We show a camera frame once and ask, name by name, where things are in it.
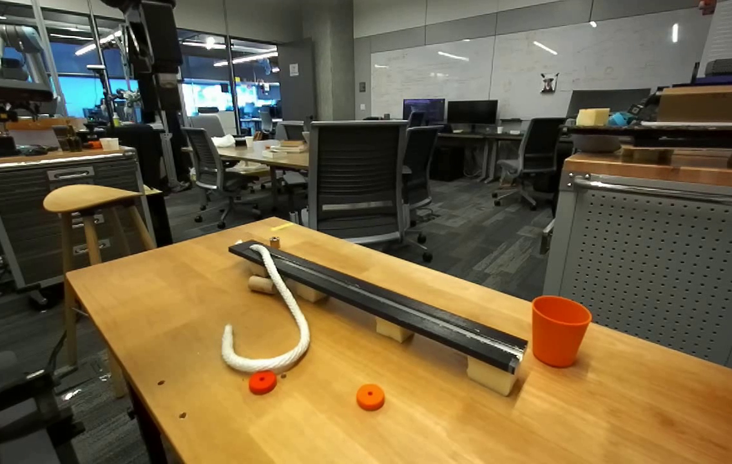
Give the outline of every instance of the wooden stool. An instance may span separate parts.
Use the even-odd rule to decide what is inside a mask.
[[[62,222],[60,238],[62,238],[62,270],[66,273],[76,269],[76,256],[73,256],[76,217],[80,217],[82,222],[87,266],[103,264],[98,230],[94,224],[94,217],[102,210],[114,212],[111,217],[114,217],[114,224],[122,240],[127,240],[127,230],[117,210],[127,210],[138,228],[143,246],[148,251],[154,247],[154,240],[139,217],[139,193],[135,190],[111,188],[111,185],[62,185],[51,190],[41,203],[47,212],[57,213]],[[68,364],[76,369],[78,367],[78,296],[68,282],[66,282],[62,311],[66,311],[62,315],[66,318],[66,356],[68,356]],[[125,393],[125,376],[118,373],[118,364],[111,360],[111,356],[109,356],[109,369],[111,369],[114,386]]]

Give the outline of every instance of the gray carpet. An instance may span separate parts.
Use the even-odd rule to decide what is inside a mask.
[[[176,242],[216,230],[216,207],[194,222],[202,193],[180,190],[167,197],[167,213]],[[230,213],[228,228],[258,220],[252,210]],[[546,257],[538,253],[549,210],[531,212],[514,190],[492,202],[492,185],[474,181],[434,182],[434,203],[417,230],[434,251],[430,269],[478,282],[505,293],[531,298],[542,293]],[[417,261],[407,247],[388,251]],[[31,309],[26,293],[0,289],[0,351],[17,351],[26,371],[41,369],[62,332],[57,309]],[[129,400],[117,400],[102,356],[96,328],[80,323],[80,369],[60,382],[60,402],[73,408],[86,432],[73,442],[82,464],[148,461]]]

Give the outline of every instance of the cable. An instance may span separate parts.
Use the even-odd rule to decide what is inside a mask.
[[[241,354],[236,354],[236,331],[233,326],[228,326],[223,331],[223,359],[236,369],[236,371],[246,371],[246,373],[252,373],[252,371],[282,371],[282,369],[288,369],[295,367],[308,351],[310,351],[310,323],[308,318],[301,315],[295,293],[288,291],[288,286],[283,284],[278,269],[274,266],[270,261],[270,253],[263,247],[263,246],[252,246],[255,253],[260,253],[263,257],[263,266],[274,282],[274,286],[278,289],[282,298],[286,301],[295,323],[297,323],[297,331],[299,331],[299,340],[291,351],[282,354],[282,356],[274,356],[274,359],[246,359]]]

